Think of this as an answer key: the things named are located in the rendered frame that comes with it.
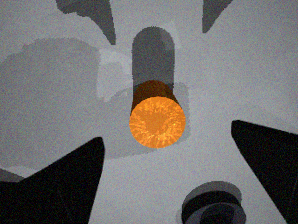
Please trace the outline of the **orange knob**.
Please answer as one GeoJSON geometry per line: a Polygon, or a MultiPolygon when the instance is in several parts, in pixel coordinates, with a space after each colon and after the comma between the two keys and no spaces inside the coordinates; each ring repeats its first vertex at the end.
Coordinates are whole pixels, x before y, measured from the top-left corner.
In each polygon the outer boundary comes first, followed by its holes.
{"type": "Polygon", "coordinates": [[[182,136],[185,125],[183,109],[168,85],[148,80],[138,86],[129,121],[137,142],[149,148],[165,148],[182,136]]]}

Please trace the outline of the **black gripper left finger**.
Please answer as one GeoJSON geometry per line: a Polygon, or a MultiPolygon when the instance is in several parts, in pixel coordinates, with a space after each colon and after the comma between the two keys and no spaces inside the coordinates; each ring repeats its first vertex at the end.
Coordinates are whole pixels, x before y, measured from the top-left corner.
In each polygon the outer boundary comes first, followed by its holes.
{"type": "Polygon", "coordinates": [[[0,181],[0,224],[88,224],[104,158],[96,137],[22,181],[0,181]]]}

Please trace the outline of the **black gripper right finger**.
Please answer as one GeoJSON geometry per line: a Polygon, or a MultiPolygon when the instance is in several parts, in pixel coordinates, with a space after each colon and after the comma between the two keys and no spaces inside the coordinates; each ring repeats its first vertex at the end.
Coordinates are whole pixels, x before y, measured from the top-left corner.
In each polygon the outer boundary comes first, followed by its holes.
{"type": "Polygon", "coordinates": [[[298,134],[234,120],[231,135],[285,222],[298,224],[298,134]]]}

